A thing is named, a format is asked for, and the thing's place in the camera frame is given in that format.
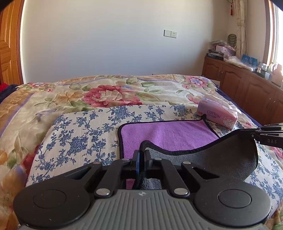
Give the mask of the brown wooden cabinet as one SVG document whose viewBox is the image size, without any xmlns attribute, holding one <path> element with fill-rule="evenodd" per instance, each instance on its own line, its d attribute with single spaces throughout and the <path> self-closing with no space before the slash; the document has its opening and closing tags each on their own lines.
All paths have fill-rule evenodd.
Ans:
<svg viewBox="0 0 283 230">
<path fill-rule="evenodd" d="M 268 125 L 282 122 L 282 89 L 244 68 L 204 58 L 202 76 L 220 82 L 220 89 L 244 112 Z"/>
</svg>

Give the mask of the wooden door frame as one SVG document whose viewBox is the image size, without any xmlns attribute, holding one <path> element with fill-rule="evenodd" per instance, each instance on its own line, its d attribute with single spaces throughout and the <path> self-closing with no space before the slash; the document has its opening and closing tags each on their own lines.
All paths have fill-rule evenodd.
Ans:
<svg viewBox="0 0 283 230">
<path fill-rule="evenodd" d="M 12 1 L 1 12 L 1 83 L 23 84 L 20 27 L 24 1 Z"/>
</svg>

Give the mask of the floral quilt bedspread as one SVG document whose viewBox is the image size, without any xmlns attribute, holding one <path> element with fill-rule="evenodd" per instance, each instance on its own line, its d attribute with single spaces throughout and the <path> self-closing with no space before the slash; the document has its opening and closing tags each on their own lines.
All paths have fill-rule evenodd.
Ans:
<svg viewBox="0 0 283 230">
<path fill-rule="evenodd" d="M 100 75 L 18 86 L 1 103 L 1 229 L 282 229 L 282 201 L 273 203 L 247 178 L 218 176 L 184 161 L 173 165 L 190 195 L 172 197 L 160 180 L 145 177 L 140 150 L 133 187 L 111 197 L 94 194 L 109 166 L 99 161 L 26 186 L 36 152 L 58 116 L 131 105 L 191 105 L 197 111 L 206 94 L 238 110 L 232 130 L 200 116 L 219 137 L 264 126 L 201 76 Z"/>
</svg>

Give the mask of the white wall switch socket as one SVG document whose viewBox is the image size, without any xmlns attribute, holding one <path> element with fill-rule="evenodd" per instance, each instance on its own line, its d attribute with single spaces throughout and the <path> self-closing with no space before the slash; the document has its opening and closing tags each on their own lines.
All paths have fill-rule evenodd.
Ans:
<svg viewBox="0 0 283 230">
<path fill-rule="evenodd" d="M 177 32 L 170 31 L 170 30 L 164 30 L 164 36 L 171 37 L 171 38 L 177 38 Z"/>
</svg>

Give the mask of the floral beige curtain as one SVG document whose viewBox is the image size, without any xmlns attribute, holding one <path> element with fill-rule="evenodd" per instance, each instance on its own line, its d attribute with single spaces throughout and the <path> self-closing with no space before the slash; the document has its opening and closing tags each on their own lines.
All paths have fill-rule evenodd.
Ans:
<svg viewBox="0 0 283 230">
<path fill-rule="evenodd" d="M 236 56 L 241 59 L 247 54 L 247 0 L 233 0 L 234 11 L 237 25 L 237 48 Z"/>
</svg>

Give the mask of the pink tissue box on cabinet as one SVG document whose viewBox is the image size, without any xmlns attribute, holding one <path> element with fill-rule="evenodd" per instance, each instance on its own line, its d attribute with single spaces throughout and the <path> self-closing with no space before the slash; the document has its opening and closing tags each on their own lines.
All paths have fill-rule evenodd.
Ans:
<svg viewBox="0 0 283 230">
<path fill-rule="evenodd" d="M 216 51 L 223 53 L 225 56 L 235 56 L 236 50 L 229 45 L 216 45 Z"/>
</svg>

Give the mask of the red blanket edge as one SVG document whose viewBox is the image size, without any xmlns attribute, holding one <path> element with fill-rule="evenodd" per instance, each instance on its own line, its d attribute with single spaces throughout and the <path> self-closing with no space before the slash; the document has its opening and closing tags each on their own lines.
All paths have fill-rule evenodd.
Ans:
<svg viewBox="0 0 283 230">
<path fill-rule="evenodd" d="M 6 83 L 0 84 L 0 92 L 4 91 L 8 87 L 9 87 L 9 85 L 7 85 Z"/>
</svg>

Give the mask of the purple and grey microfiber towel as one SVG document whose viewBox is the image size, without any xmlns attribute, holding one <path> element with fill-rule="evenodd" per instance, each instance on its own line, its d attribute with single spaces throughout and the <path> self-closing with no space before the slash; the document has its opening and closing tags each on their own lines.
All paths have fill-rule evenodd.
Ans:
<svg viewBox="0 0 283 230">
<path fill-rule="evenodd" d="M 117 135 L 123 158 L 149 148 L 152 158 L 164 158 L 174 165 L 192 162 L 215 175 L 242 181 L 258 165 L 257 147 L 249 132 L 236 129 L 219 137 L 205 118 L 126 123 Z"/>
</svg>

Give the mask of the pink cotton tissue pack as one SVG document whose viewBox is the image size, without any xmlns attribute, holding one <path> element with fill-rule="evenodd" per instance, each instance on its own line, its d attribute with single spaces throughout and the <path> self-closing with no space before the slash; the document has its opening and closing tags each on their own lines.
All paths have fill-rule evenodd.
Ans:
<svg viewBox="0 0 283 230">
<path fill-rule="evenodd" d="M 238 119 L 238 110 L 224 100 L 210 94 L 200 100 L 196 115 L 206 115 L 206 119 L 232 130 Z"/>
</svg>

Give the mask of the blue picture box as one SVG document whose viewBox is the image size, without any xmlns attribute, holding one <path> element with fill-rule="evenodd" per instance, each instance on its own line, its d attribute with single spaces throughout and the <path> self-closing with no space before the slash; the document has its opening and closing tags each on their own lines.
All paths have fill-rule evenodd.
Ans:
<svg viewBox="0 0 283 230">
<path fill-rule="evenodd" d="M 250 57 L 248 55 L 245 55 L 243 54 L 242 55 L 242 58 L 241 58 L 241 61 L 245 64 L 245 65 L 248 65 L 252 68 L 255 68 L 258 66 L 258 60 L 254 57 Z"/>
</svg>

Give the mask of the blue floral white pillow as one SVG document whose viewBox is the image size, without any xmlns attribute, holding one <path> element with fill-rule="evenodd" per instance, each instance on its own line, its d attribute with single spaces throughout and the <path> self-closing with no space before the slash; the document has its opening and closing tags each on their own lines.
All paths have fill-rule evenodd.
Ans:
<svg viewBox="0 0 283 230">
<path fill-rule="evenodd" d="M 199 120 L 191 105 L 131 105 L 98 108 L 58 116 L 36 152 L 26 186 L 99 161 L 120 158 L 118 128 L 130 122 Z M 281 149 L 257 143 L 259 165 L 245 181 L 260 187 L 278 204 L 282 201 Z"/>
</svg>

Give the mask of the woven hand fan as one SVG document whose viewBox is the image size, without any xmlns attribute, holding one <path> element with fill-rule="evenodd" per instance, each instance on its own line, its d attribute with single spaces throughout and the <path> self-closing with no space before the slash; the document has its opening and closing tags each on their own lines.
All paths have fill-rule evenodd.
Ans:
<svg viewBox="0 0 283 230">
<path fill-rule="evenodd" d="M 228 37 L 227 37 L 227 43 L 232 48 L 236 48 L 237 35 L 236 34 L 229 34 Z"/>
</svg>

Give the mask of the dark blue bed sheet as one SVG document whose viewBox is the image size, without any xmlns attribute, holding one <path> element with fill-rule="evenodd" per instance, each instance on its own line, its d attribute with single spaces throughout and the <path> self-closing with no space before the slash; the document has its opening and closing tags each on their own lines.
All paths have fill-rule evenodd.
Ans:
<svg viewBox="0 0 283 230">
<path fill-rule="evenodd" d="M 3 100 L 7 98 L 10 94 L 16 91 L 17 87 L 18 87 L 17 84 L 12 84 L 12 85 L 9 85 L 9 87 L 6 88 L 4 91 L 0 92 L 0 103 L 2 103 Z"/>
</svg>

